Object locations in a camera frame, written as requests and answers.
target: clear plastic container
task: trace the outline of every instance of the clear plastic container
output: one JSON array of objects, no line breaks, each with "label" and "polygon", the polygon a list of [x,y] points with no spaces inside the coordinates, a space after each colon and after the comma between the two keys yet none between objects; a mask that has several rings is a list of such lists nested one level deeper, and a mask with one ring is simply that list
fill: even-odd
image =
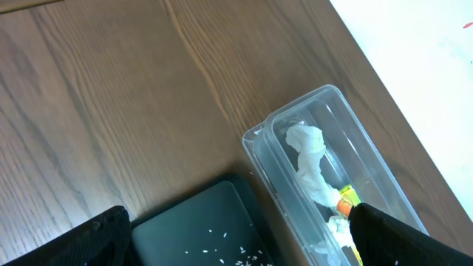
[{"label": "clear plastic container", "polygon": [[[327,226],[333,212],[307,197],[295,179],[298,153],[285,142],[285,132],[296,123],[322,130],[327,150],[320,166],[327,183],[337,189],[351,184],[362,202],[427,234],[342,93],[325,85],[276,110],[243,136],[248,156],[312,265],[358,261],[351,248],[340,248],[334,240]],[[314,250],[321,241],[329,253]]]}]

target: yellow object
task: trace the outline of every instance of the yellow object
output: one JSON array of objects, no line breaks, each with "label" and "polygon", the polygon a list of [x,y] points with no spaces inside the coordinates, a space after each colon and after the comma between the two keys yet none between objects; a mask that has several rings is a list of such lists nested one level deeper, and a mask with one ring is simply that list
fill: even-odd
[{"label": "yellow object", "polygon": [[342,197],[347,197],[353,204],[353,207],[361,203],[360,198],[358,197],[355,189],[353,189],[351,185],[346,185],[342,189],[340,189],[340,195]]},{"label": "yellow object", "polygon": [[[360,197],[358,197],[355,189],[351,185],[346,185],[342,189],[339,190],[341,199],[338,201],[337,210],[348,217],[350,215],[350,211],[352,207],[357,206],[361,203]],[[358,263],[362,266],[363,262],[360,257],[360,253],[356,250],[356,246],[353,244],[351,245],[353,253],[355,254]]]}]

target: white floor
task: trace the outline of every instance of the white floor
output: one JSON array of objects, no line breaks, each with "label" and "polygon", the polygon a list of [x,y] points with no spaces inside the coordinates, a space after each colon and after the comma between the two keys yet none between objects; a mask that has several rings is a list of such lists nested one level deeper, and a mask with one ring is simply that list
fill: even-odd
[{"label": "white floor", "polygon": [[473,219],[473,1],[331,2]]}]

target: orange object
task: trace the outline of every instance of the orange object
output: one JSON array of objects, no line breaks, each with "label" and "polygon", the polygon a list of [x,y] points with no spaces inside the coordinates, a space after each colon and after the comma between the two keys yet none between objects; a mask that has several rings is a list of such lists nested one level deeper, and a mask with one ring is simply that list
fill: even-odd
[{"label": "orange object", "polygon": [[339,211],[345,217],[350,215],[352,207],[353,203],[351,203],[348,197],[342,197],[337,203],[337,211]]}]

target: wood grain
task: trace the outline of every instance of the wood grain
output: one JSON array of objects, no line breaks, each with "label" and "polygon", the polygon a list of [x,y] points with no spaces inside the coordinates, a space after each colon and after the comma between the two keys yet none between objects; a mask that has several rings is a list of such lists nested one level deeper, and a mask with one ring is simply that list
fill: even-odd
[{"label": "wood grain", "polygon": [[0,263],[113,205],[135,218],[248,172],[242,134],[326,83],[429,233],[473,254],[471,220],[328,0],[74,0],[0,16]]},{"label": "wood grain", "polygon": [[0,0],[0,14],[37,7],[62,0]]}]

